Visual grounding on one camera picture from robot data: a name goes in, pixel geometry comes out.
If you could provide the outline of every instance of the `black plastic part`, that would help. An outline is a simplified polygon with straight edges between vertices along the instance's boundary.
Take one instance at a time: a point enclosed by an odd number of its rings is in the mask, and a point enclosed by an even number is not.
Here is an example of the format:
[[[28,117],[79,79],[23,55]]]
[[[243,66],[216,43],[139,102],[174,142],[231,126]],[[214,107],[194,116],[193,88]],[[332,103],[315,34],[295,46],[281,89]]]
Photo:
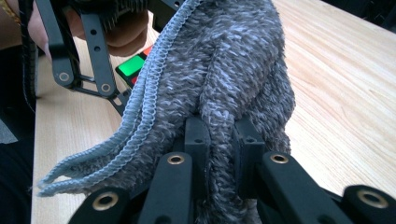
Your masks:
[[[67,21],[62,13],[62,8],[65,5],[60,4],[60,2],[36,0],[49,35],[53,77],[56,83],[70,89],[80,84],[76,77],[80,74],[79,58]]]
[[[289,154],[266,152],[258,173],[287,223],[352,223]]]
[[[396,4],[393,6],[381,26],[387,30],[391,30],[393,33],[396,33]]]
[[[129,193],[124,189],[104,188],[85,199],[69,224],[119,224],[123,223]]]
[[[277,207],[273,204],[257,200],[257,211],[262,223],[265,224],[285,224],[282,214],[279,213]]]
[[[233,130],[234,169],[236,187],[242,199],[255,199],[255,165],[262,162],[265,143],[248,117],[243,117]]]
[[[140,216],[140,211],[142,211],[143,205],[145,204],[145,200],[148,195],[148,192],[149,192],[149,188],[146,188],[145,190],[139,192],[132,198],[131,202],[128,204],[128,206],[124,210],[124,218],[122,220],[125,220],[125,221],[121,222],[121,224],[123,224],[123,223],[137,223],[137,220],[139,219],[139,216]]]
[[[125,106],[128,103],[131,92],[132,91],[128,89],[124,92],[119,93],[115,98],[108,99],[121,116],[123,115],[123,111],[125,110]]]
[[[107,32],[116,26],[122,15],[146,10],[148,0],[69,0],[69,4],[75,10],[99,15]]]
[[[148,1],[148,10],[154,14],[152,22],[154,30],[160,33],[183,3],[184,0]]]
[[[208,168],[210,136],[204,122],[198,117],[186,120],[184,152],[192,157],[194,198],[203,199],[208,194]]]
[[[396,223],[396,201],[378,189],[347,187],[341,206],[355,223]]]
[[[100,17],[95,13],[81,13],[80,17],[87,39],[96,88],[101,96],[113,98],[118,94],[118,90]]]
[[[175,139],[171,151],[173,152],[184,152],[184,138],[179,137]]]
[[[160,159],[138,223],[192,222],[192,160],[171,152]]]

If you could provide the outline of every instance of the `light blue knit edge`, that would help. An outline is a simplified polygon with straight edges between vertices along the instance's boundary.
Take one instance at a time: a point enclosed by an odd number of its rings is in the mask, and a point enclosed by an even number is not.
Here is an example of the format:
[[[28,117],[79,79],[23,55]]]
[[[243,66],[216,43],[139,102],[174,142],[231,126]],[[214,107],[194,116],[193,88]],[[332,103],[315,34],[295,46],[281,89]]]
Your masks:
[[[125,108],[122,123],[118,131],[104,143],[61,161],[40,181],[38,186],[42,188],[42,190],[38,193],[39,196],[52,196],[56,193],[67,192],[73,189],[92,187],[114,175],[125,166],[127,162],[132,160],[135,153],[144,144],[154,124],[157,90],[168,51],[173,45],[182,25],[201,2],[202,0],[186,1],[163,29],[140,72],[139,79]],[[79,162],[92,160],[98,156],[107,154],[108,151],[114,147],[120,147],[125,142],[125,137],[128,138],[131,135],[127,133],[128,130],[134,130],[140,108],[142,109],[141,122],[131,136],[131,139],[126,143],[124,149],[114,160],[93,174],[82,178],[51,183],[57,177],[64,175],[64,173],[70,173],[68,170],[71,165],[77,165]]]

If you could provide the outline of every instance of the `knitted sweater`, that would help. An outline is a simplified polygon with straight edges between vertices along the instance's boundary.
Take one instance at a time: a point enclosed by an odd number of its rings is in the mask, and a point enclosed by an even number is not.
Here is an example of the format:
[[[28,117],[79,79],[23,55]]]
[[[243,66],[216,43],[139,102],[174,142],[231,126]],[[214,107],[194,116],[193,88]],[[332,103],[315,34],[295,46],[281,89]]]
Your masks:
[[[271,150],[290,152],[285,125],[293,108],[284,35],[272,2],[188,0],[148,56],[119,129],[56,165],[41,181],[40,195],[137,188],[183,135],[186,118],[199,113],[211,146],[209,196],[197,202],[197,222],[257,222],[254,201],[241,200],[235,190],[233,125],[249,115]],[[70,179],[54,182],[61,175]]]

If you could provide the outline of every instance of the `yarn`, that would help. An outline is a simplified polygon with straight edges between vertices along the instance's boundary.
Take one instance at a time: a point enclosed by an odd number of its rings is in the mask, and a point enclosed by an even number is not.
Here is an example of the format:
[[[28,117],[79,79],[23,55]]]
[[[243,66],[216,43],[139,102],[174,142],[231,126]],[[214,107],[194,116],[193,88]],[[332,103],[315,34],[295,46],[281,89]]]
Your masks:
[[[199,113],[211,137],[209,196],[198,223],[258,222],[233,178],[233,125],[249,115],[265,144],[290,152],[285,125],[294,93],[284,35],[270,0],[188,0],[165,26],[139,75],[119,129],[107,141],[61,161],[40,182],[40,196],[136,189]],[[54,182],[61,175],[70,179]]]

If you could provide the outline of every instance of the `green object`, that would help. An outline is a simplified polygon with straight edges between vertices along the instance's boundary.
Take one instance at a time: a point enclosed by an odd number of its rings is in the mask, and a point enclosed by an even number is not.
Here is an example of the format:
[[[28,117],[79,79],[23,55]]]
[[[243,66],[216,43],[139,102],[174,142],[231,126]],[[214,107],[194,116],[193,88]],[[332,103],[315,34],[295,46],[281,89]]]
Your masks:
[[[125,76],[129,77],[130,75],[137,72],[140,68],[142,68],[144,62],[145,60],[136,55],[125,63],[121,64],[119,66],[119,69]]]

